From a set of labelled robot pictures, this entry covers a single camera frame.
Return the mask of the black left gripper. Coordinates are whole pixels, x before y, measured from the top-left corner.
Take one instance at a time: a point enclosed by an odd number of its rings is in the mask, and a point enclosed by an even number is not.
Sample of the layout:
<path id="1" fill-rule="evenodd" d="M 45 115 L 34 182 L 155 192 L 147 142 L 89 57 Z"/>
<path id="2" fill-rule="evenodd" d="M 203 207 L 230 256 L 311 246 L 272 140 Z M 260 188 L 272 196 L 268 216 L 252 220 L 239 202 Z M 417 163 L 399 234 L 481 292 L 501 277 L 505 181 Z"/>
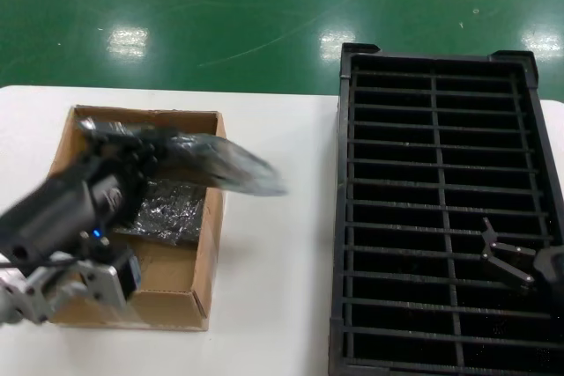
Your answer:
<path id="1" fill-rule="evenodd" d="M 128 224 L 148 179 L 179 166 L 179 135 L 178 129 L 87 132 L 85 153 L 1 216 L 1 254 L 11 262 L 42 262 L 70 252 L 81 232 Z"/>

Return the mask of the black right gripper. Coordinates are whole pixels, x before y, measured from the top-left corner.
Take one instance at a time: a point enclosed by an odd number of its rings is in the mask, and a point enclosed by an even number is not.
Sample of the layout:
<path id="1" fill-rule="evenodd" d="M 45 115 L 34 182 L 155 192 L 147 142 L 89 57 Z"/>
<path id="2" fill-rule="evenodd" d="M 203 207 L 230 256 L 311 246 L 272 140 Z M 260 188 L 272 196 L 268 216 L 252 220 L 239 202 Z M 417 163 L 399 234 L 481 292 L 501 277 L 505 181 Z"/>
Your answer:
<path id="1" fill-rule="evenodd" d="M 531 292 L 535 284 L 534 267 L 552 295 L 563 294 L 563 247 L 544 248 L 536 255 L 534 249 L 498 241 L 498 233 L 487 217 L 483 223 L 484 247 L 480 260 L 492 277 L 513 290 Z"/>

